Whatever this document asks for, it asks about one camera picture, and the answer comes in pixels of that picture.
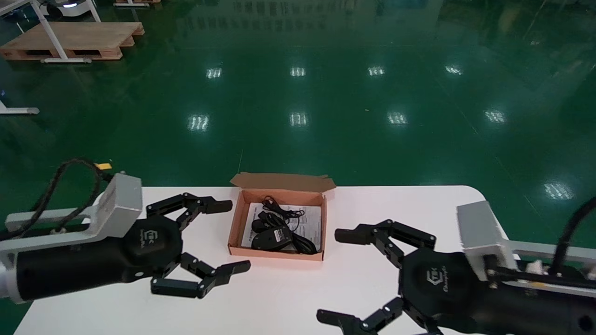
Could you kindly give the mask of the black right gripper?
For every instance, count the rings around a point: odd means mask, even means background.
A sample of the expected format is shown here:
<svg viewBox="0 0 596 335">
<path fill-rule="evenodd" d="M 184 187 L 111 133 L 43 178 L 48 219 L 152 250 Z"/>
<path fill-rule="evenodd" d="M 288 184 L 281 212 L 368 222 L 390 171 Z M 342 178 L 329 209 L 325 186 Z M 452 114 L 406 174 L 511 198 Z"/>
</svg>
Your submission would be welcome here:
<svg viewBox="0 0 596 335">
<path fill-rule="evenodd" d="M 336 229 L 337 242 L 373 245 L 400 268 L 400 295 L 364 320 L 317 310 L 317 320 L 343 335 L 378 335 L 405 311 L 420 327 L 484 335 L 593 335 L 595 299 L 498 284 L 491 288 L 462 252 L 435 252 L 436 237 L 387 219 L 375 225 Z M 418 249 L 405 256 L 393 242 Z"/>
</svg>

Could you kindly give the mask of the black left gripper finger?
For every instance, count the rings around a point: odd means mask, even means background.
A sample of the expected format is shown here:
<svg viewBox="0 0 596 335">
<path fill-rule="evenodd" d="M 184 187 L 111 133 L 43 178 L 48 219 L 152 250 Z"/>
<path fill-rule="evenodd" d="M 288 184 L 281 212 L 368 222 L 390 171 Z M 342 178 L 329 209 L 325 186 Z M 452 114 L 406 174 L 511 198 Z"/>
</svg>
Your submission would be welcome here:
<svg viewBox="0 0 596 335">
<path fill-rule="evenodd" d="M 190 193 L 182 193 L 146 206 L 147 218 L 166 216 L 183 210 L 175 222 L 179 231 L 184 231 L 200 214 L 226 213 L 232 210 L 231 200 L 215 200 L 211 196 L 198 197 Z"/>
</svg>

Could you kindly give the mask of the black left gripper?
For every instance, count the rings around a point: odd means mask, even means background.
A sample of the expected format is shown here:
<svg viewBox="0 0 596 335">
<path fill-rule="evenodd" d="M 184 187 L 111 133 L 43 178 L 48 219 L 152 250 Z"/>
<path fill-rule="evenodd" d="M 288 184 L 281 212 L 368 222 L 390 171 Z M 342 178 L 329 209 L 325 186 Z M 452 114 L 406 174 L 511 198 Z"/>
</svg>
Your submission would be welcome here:
<svg viewBox="0 0 596 335">
<path fill-rule="evenodd" d="M 138 219 L 122 238 L 20 252 L 16 258 L 16 284 L 23 301 L 63 295 L 116 283 L 156 276 L 154 295 L 203 299 L 212 289 L 229 284 L 233 275 L 251 269 L 237 261 L 213 268 L 182 253 L 182 233 L 169 218 Z M 159 278 L 180 267 L 200 282 Z"/>
</svg>

